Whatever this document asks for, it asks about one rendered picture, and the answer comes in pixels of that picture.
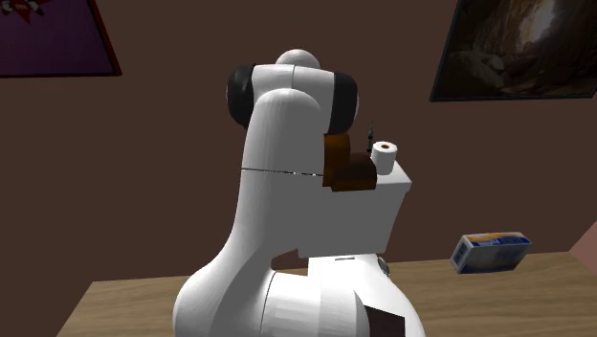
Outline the brown curved object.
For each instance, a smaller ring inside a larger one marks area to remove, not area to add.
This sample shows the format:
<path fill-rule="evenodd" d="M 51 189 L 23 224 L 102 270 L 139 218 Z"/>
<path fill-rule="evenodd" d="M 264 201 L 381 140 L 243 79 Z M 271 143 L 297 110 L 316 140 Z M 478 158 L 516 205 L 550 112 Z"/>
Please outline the brown curved object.
<path fill-rule="evenodd" d="M 324 136 L 322 185 L 331 191 L 372 191 L 377 169 L 369 152 L 352 152 L 347 133 Z"/>

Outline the purple wall picture red frame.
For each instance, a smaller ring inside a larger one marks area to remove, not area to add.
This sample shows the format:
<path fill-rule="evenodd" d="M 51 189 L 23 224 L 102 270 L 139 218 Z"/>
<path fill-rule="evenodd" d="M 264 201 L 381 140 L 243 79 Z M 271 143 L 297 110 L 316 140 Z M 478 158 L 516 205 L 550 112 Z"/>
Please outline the purple wall picture red frame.
<path fill-rule="evenodd" d="M 97 0 L 0 0 L 0 79 L 121 74 Z"/>

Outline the blue and white box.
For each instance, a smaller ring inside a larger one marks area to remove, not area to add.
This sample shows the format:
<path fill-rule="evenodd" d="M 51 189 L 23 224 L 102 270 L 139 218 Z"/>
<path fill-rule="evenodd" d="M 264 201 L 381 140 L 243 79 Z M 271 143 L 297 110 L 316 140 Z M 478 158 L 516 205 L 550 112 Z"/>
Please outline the blue and white box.
<path fill-rule="evenodd" d="M 451 256 L 458 274 L 482 274 L 514 270 L 532 241 L 520 232 L 464 235 Z"/>

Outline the white toilet paper roll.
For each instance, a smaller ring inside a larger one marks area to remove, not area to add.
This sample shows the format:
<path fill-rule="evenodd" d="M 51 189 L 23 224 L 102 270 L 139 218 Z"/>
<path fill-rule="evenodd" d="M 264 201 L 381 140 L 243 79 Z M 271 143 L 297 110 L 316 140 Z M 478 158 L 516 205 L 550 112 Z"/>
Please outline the white toilet paper roll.
<path fill-rule="evenodd" d="M 389 175 L 393 171 L 397 146 L 386 141 L 375 142 L 372 146 L 370 159 L 376 167 L 378 175 Z"/>

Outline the dark rocky landscape wall picture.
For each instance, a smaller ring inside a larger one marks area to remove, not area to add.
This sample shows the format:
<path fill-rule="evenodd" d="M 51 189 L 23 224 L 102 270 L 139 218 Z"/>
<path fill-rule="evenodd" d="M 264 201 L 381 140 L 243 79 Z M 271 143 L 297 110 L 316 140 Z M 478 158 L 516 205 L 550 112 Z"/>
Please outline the dark rocky landscape wall picture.
<path fill-rule="evenodd" d="M 590 99 L 597 0 L 458 0 L 431 101 Z"/>

